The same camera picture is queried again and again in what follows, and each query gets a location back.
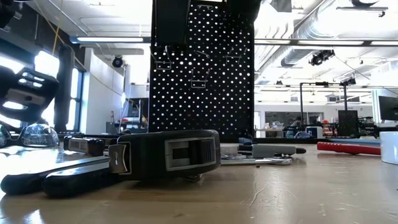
wooden workbench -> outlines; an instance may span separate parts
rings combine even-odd
[[[199,183],[122,182],[65,200],[0,192],[0,223],[398,223],[398,166],[318,152],[291,166],[220,167]],[[25,166],[79,159],[56,150],[0,154],[0,179]]]

computer monitor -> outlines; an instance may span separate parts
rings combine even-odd
[[[379,96],[380,118],[384,121],[398,121],[398,98]]]

safety glasses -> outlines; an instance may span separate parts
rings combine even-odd
[[[46,124],[31,124],[17,138],[12,138],[5,126],[0,124],[0,148],[8,146],[56,147],[60,141],[57,132]]]

workshop table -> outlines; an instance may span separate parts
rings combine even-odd
[[[220,167],[198,183],[121,182],[64,200],[42,192],[16,197],[0,192],[0,223],[398,222],[398,166],[378,156],[299,147],[307,153],[295,155],[291,166]],[[0,179],[23,164],[81,157],[57,150],[0,154]]]

white cup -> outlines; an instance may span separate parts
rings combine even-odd
[[[380,132],[381,160],[398,165],[398,131]]]

